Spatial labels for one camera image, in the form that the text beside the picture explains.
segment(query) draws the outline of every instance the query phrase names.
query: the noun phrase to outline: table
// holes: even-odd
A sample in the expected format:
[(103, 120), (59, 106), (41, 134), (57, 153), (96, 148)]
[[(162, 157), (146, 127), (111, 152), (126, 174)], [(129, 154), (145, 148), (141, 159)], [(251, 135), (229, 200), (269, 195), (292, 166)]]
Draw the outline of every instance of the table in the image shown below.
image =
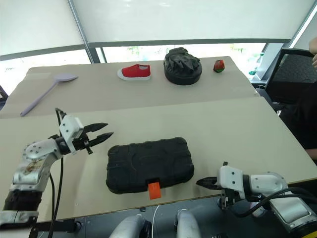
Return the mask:
[[(274, 171), (287, 182), (313, 179), (317, 175), (313, 161), (262, 97), (73, 115), (83, 125), (107, 122), (109, 125), (99, 133), (114, 131), (114, 135), (93, 147), (92, 155), (80, 151), (65, 157), (58, 219), (218, 195), (219, 191), (195, 183), (215, 176), (223, 161), (246, 174)], [(0, 120), (0, 204), (4, 203), (13, 172), (21, 160), (21, 149), (34, 140), (56, 134), (56, 124), (54, 115)], [(192, 154), (195, 172), (190, 181), (162, 189), (162, 198), (155, 200), (149, 200), (147, 192), (117, 195), (108, 190), (105, 180), (110, 147), (176, 136), (187, 140)], [(57, 181), (59, 162), (51, 172)], [(39, 207), (39, 222), (51, 219), (51, 202), (48, 184)]]
[[(222, 73), (212, 70), (218, 59), (225, 61)], [(135, 63), (151, 66), (151, 80), (131, 82), (117, 76), (118, 69)], [(52, 85), (53, 76), (62, 72), (79, 77), (57, 85), (28, 117), (54, 114), (55, 107), (69, 113), (93, 112), (258, 96), (230, 57), (202, 58), (201, 63), (200, 80), (188, 86), (169, 82), (161, 60), (31, 68), (8, 98), (0, 118), (19, 117), (21, 111)]]

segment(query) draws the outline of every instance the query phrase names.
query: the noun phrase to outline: plastic spoon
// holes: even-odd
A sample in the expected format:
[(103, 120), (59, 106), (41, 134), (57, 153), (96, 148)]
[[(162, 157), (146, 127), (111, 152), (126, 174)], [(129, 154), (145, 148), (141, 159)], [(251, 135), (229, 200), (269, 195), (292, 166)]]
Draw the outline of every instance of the plastic spoon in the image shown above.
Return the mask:
[(42, 98), (44, 98), (58, 83), (61, 82), (68, 82), (71, 80), (74, 80), (78, 78), (78, 76), (71, 74), (71, 73), (60, 73), (58, 75), (54, 76), (54, 83), (53, 85), (46, 91), (44, 94), (42, 94), (40, 97), (38, 97), (34, 102), (32, 102), (26, 109), (24, 109), (23, 112), (20, 113), (20, 116), (25, 116), (31, 111), (38, 103), (41, 101)]

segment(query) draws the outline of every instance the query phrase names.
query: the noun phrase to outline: floor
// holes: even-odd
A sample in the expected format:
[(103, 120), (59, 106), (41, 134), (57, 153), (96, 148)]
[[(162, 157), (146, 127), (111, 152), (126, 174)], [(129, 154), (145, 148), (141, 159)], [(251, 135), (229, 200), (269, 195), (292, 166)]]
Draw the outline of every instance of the floor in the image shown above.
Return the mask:
[[(174, 219), (179, 209), (188, 209), (195, 216), (203, 238), (226, 233), (228, 238), (288, 238), (289, 235), (282, 224), (271, 213), (261, 218), (237, 218), (230, 211), (221, 211), (216, 202), (218, 198), (206, 198), (162, 205), (158, 208), (154, 221), (154, 238), (175, 238)], [(236, 212), (247, 210), (249, 203), (236, 203)], [(155, 207), (115, 212), (77, 219), (82, 223), (80, 231), (74, 234), (55, 233), (54, 238), (107, 238), (115, 227), (127, 216), (142, 214), (152, 222)], [(41, 238), (47, 233), (39, 232)]]

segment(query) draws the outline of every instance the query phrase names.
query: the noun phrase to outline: red shoe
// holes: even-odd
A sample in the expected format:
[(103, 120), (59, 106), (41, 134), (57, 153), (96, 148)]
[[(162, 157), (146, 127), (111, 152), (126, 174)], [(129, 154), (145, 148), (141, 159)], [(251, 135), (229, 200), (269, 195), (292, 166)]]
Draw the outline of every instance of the red shoe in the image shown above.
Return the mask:
[(119, 78), (127, 81), (149, 80), (151, 78), (150, 66), (135, 64), (118, 70)]

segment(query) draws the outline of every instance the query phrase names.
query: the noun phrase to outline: black plastic case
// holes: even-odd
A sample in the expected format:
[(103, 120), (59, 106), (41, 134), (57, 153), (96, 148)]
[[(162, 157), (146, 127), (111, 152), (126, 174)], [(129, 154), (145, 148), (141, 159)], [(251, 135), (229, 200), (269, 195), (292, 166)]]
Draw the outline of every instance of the black plastic case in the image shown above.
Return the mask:
[(108, 151), (106, 184), (111, 192), (143, 192), (148, 184), (168, 187), (187, 182), (194, 165), (182, 137), (113, 146)]

